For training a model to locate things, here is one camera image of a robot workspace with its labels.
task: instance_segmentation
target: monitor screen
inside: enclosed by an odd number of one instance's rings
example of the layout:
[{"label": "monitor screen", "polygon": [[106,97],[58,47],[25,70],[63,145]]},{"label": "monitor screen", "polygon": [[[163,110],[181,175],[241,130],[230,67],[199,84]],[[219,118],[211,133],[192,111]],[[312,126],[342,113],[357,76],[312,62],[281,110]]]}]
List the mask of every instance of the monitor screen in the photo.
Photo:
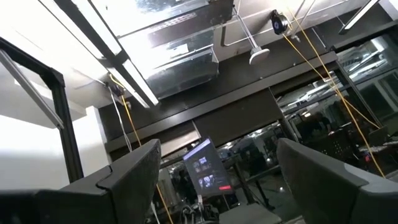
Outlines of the monitor screen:
[{"label": "monitor screen", "polygon": [[233,193],[224,165],[210,139],[186,153],[183,160],[198,195],[209,197]]}]

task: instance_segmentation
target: ceiling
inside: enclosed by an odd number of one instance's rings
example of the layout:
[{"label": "ceiling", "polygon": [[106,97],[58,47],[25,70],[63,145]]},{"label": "ceiling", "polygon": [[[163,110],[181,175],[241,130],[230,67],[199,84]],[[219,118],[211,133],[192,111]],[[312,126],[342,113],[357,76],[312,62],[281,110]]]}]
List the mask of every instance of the ceiling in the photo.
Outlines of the ceiling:
[{"label": "ceiling", "polygon": [[[52,0],[40,1],[46,3],[47,6],[52,6],[51,10],[53,10],[53,7],[57,7]],[[40,1],[13,0],[9,1],[10,4],[7,7],[2,7],[0,9],[0,21],[2,21],[0,22],[0,36],[64,74],[67,96],[74,119],[84,116],[84,108],[88,106],[100,108],[110,104],[111,98],[108,89],[96,81],[104,80],[107,73],[107,70],[96,60],[96,58],[100,57],[98,56],[98,49],[93,46],[83,33],[79,32],[74,24],[69,24],[70,26],[68,26],[69,29],[71,27],[77,29],[77,32],[74,32],[75,36],[71,35]],[[315,0],[307,19],[303,22],[303,27],[315,26],[352,11],[361,7],[366,1]],[[270,23],[267,22],[271,10],[277,9],[279,12],[283,12],[292,21],[287,5],[289,5],[293,13],[298,13],[297,18],[302,18],[312,5],[312,2],[313,0],[305,0],[304,2],[294,0],[235,0],[234,4],[249,30],[253,34],[261,33],[255,36],[257,44],[266,45],[280,38],[280,36],[274,34]],[[123,15],[125,12],[126,10],[120,11],[119,16],[126,16]],[[67,17],[65,14],[56,15],[58,19]],[[296,23],[292,23],[292,25],[294,30],[297,25]],[[245,38],[236,18],[232,18],[224,26],[226,27],[226,44]],[[247,40],[229,47],[222,47],[221,33],[222,27],[215,27],[213,37],[214,51],[219,61],[250,50]],[[24,73],[36,84],[45,86],[37,74],[26,69]],[[2,104],[0,114],[43,126],[52,126],[49,121],[42,119],[43,114],[39,115],[41,111],[33,110],[32,100],[26,93],[21,91],[20,86],[14,84],[14,80],[4,67],[0,67],[0,75],[7,77],[8,80],[7,84],[6,82],[0,84],[4,87],[0,88],[1,95],[4,96],[6,91],[12,91],[10,92],[12,94],[7,93],[10,96],[9,98],[0,98],[0,103]]]}]

